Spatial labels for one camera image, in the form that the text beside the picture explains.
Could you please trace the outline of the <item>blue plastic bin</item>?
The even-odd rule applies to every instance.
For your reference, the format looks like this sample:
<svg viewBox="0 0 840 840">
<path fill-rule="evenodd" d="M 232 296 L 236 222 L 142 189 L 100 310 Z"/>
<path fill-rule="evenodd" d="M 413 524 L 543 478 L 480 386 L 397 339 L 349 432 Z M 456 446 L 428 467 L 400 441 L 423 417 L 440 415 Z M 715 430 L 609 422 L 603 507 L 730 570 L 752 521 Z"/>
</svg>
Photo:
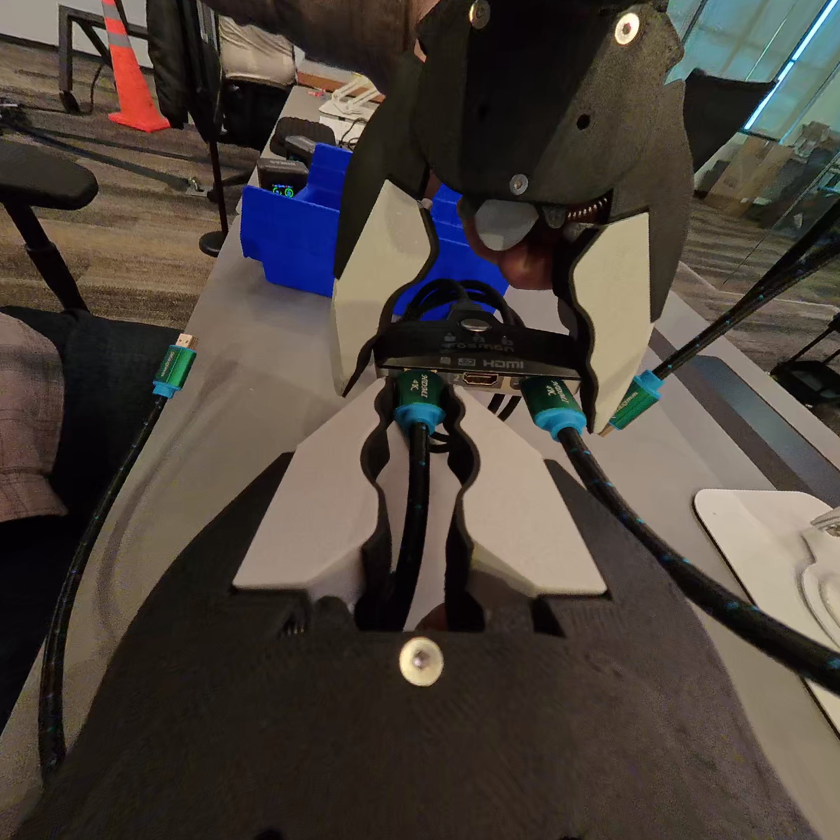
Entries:
<svg viewBox="0 0 840 840">
<path fill-rule="evenodd" d="M 331 298 L 343 181 L 352 153 L 319 143 L 308 183 L 298 194 L 247 185 L 240 214 L 240 243 L 245 257 L 264 268 L 269 283 Z M 478 280 L 506 293 L 499 269 L 467 244 L 457 213 L 460 195 L 445 185 L 434 196 L 431 216 L 438 236 L 438 257 L 427 278 Z"/>
</svg>

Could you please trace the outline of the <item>dark hanging jacket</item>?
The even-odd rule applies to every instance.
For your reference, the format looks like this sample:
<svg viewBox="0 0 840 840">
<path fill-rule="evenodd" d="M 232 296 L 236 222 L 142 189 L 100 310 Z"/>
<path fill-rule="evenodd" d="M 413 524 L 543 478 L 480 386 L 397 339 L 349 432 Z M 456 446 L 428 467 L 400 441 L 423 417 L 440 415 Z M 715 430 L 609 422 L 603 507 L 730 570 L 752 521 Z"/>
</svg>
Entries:
<svg viewBox="0 0 840 840">
<path fill-rule="evenodd" d="M 192 122 L 206 143 L 222 132 L 222 82 L 215 12 L 199 1 L 147 1 L 146 28 L 161 115 Z"/>
</svg>

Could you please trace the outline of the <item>black mesh office chair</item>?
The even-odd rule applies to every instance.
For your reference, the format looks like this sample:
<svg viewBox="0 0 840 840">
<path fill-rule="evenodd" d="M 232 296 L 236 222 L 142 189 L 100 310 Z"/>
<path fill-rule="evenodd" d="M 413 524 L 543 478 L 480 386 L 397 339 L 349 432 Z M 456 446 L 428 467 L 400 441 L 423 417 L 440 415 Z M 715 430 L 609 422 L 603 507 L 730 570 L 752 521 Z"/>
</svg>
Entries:
<svg viewBox="0 0 840 840">
<path fill-rule="evenodd" d="M 75 212 L 98 195 L 94 174 L 77 163 L 16 141 L 1 141 L 1 204 L 24 240 L 26 252 L 63 309 L 88 312 L 77 283 L 35 210 Z"/>
</svg>

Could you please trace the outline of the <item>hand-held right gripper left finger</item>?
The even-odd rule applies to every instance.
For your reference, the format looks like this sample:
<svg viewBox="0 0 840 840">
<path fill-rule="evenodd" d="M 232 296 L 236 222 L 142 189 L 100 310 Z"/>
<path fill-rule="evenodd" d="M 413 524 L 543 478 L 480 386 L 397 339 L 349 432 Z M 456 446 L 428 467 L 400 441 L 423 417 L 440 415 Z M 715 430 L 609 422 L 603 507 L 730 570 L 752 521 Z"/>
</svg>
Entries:
<svg viewBox="0 0 840 840">
<path fill-rule="evenodd" d="M 392 388 L 377 380 L 299 444 L 234 576 L 237 591 L 336 597 L 352 613 L 382 593 L 392 533 L 377 480 L 391 458 L 393 407 Z"/>
</svg>

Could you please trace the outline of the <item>person's left forearm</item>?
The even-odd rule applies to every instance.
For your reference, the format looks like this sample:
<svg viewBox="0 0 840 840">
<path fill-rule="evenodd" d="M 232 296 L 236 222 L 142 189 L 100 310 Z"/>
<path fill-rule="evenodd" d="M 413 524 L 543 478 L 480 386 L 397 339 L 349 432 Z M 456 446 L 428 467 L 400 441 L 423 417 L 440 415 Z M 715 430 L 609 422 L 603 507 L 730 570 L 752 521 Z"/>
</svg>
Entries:
<svg viewBox="0 0 840 840">
<path fill-rule="evenodd" d="M 310 60 L 359 73 L 386 95 L 436 1 L 209 1 L 239 25 L 281 35 Z"/>
</svg>

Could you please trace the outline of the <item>cardboard boxes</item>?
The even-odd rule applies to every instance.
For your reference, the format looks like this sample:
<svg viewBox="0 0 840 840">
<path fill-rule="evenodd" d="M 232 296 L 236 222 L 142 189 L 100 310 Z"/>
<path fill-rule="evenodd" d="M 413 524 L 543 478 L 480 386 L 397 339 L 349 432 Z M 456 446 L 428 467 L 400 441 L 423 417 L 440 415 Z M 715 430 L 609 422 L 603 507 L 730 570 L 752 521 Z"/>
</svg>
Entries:
<svg viewBox="0 0 840 840">
<path fill-rule="evenodd" d="M 703 203 L 727 216 L 742 217 L 793 156 L 795 151 L 790 146 L 749 136 L 715 181 Z"/>
</svg>

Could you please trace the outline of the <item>person's left hand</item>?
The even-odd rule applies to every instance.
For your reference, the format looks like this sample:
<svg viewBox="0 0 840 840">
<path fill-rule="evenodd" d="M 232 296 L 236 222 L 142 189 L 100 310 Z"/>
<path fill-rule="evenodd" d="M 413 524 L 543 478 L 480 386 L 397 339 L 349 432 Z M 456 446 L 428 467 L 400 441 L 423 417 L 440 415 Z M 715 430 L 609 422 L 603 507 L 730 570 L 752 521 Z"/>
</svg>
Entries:
<svg viewBox="0 0 840 840">
<path fill-rule="evenodd" d="M 553 229 L 541 221 L 522 241 L 507 250 L 493 250 L 484 245 L 474 219 L 464 219 L 462 225 L 466 241 L 478 257 L 496 266 L 509 286 L 520 290 L 551 290 L 554 253 L 571 247 L 571 230 Z"/>
</svg>

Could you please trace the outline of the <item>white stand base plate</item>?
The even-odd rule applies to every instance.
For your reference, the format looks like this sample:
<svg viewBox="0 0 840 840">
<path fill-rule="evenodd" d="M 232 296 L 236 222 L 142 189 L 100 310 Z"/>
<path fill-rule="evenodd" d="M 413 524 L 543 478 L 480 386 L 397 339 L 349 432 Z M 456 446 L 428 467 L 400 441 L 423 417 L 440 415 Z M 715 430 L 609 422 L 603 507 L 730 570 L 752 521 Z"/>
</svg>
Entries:
<svg viewBox="0 0 840 840">
<path fill-rule="evenodd" d="M 839 509 L 800 491 L 696 493 L 694 508 L 751 601 L 839 650 Z"/>
</svg>

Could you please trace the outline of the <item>dark trousers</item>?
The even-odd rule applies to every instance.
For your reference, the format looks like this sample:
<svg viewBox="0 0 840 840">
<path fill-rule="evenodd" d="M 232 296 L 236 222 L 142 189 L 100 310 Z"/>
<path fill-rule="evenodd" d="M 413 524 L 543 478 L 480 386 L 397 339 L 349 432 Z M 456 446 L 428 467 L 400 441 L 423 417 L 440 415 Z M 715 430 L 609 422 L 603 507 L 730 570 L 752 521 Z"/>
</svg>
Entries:
<svg viewBox="0 0 840 840">
<path fill-rule="evenodd" d="M 59 354 L 64 416 L 49 483 L 67 513 L 2 523 L 1 721 L 5 728 L 41 648 L 70 561 L 149 415 L 153 377 L 175 329 L 81 310 L 2 307 Z"/>
</svg>

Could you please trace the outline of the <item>black round base stand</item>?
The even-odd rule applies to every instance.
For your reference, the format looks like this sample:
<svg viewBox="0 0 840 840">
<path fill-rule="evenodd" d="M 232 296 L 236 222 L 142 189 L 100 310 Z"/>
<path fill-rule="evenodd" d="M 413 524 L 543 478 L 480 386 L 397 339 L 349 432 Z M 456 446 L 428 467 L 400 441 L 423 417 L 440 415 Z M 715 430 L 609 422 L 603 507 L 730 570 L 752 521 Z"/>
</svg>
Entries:
<svg viewBox="0 0 840 840">
<path fill-rule="evenodd" d="M 222 123 L 216 126 L 212 139 L 206 141 L 209 163 L 212 169 L 212 189 L 208 197 L 213 198 L 217 208 L 219 229 L 204 233 L 198 241 L 199 249 L 205 256 L 218 257 L 229 233 L 229 212 L 227 207 L 226 189 L 228 182 L 223 178 L 219 145 L 224 140 L 225 129 Z"/>
</svg>

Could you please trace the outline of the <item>dark desk hatch panel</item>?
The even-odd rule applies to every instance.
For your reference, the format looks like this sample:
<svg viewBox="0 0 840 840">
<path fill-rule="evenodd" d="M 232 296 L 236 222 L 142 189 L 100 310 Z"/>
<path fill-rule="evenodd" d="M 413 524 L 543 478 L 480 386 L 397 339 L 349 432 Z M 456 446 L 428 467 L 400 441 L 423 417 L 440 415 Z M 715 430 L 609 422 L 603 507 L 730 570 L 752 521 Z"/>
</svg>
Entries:
<svg viewBox="0 0 840 840">
<path fill-rule="evenodd" d="M 788 421 L 761 394 L 716 356 L 699 355 L 675 375 L 686 387 L 697 385 L 700 395 L 724 409 L 727 431 L 750 434 L 801 481 L 838 482 L 838 466 Z"/>
</svg>

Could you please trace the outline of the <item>orange traffic cone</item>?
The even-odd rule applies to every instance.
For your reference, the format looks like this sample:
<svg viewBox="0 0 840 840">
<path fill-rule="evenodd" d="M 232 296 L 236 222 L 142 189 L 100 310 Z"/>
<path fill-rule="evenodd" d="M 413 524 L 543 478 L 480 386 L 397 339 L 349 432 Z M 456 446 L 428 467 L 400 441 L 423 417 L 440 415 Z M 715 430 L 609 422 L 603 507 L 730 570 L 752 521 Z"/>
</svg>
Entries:
<svg viewBox="0 0 840 840">
<path fill-rule="evenodd" d="M 119 110 L 110 113 L 109 119 L 144 133 L 168 130 L 171 126 L 153 102 L 117 3 L 102 1 L 101 7 L 119 97 Z"/>
</svg>

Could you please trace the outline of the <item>black box white label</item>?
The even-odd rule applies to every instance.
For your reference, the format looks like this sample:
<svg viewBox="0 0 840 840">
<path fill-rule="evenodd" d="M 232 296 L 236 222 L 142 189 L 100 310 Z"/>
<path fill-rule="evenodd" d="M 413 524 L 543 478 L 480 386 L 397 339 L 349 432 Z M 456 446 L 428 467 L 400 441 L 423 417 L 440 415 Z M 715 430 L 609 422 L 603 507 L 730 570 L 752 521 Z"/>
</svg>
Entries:
<svg viewBox="0 0 840 840">
<path fill-rule="evenodd" d="M 318 121 L 295 117 L 281 117 L 269 140 L 274 155 L 309 163 L 317 144 L 336 146 L 333 130 Z"/>
</svg>

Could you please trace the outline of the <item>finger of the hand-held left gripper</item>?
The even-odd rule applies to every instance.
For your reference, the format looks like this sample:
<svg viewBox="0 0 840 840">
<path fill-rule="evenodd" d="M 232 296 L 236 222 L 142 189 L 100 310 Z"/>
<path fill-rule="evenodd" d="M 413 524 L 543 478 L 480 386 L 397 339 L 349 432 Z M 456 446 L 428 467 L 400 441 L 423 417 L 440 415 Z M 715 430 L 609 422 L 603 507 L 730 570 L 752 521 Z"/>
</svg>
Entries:
<svg viewBox="0 0 840 840">
<path fill-rule="evenodd" d="M 566 223 L 572 247 L 568 290 L 584 372 L 581 404 L 591 433 L 606 430 L 634 382 L 654 321 L 649 211 L 599 225 Z"/>
<path fill-rule="evenodd" d="M 333 282 L 331 362 L 346 396 L 368 366 L 372 345 L 392 323 L 399 297 L 425 278 L 438 254 L 428 209 L 385 180 L 350 258 Z"/>
</svg>

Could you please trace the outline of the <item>black port adapter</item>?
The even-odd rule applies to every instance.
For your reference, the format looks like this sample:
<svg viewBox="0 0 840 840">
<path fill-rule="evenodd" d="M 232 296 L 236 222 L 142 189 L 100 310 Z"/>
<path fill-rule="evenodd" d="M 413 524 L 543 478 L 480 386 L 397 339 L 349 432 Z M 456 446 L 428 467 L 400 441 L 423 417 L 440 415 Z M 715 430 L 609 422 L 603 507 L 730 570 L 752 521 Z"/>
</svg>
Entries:
<svg viewBox="0 0 840 840">
<path fill-rule="evenodd" d="M 481 392 L 516 395 L 533 376 L 581 379 L 567 335 L 526 327 L 512 310 L 492 308 L 478 290 L 407 308 L 375 340 L 372 355 L 380 375 L 423 369 Z"/>
</svg>

